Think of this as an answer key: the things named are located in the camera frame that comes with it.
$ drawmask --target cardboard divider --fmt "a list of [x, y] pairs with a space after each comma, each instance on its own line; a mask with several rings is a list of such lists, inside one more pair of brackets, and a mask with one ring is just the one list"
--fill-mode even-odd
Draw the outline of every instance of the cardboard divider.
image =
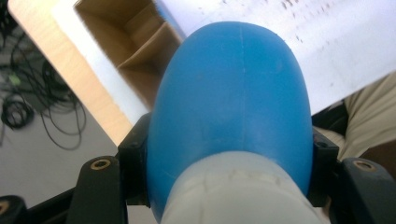
[[80, 0], [75, 8], [125, 82], [151, 109], [179, 37], [149, 0]]

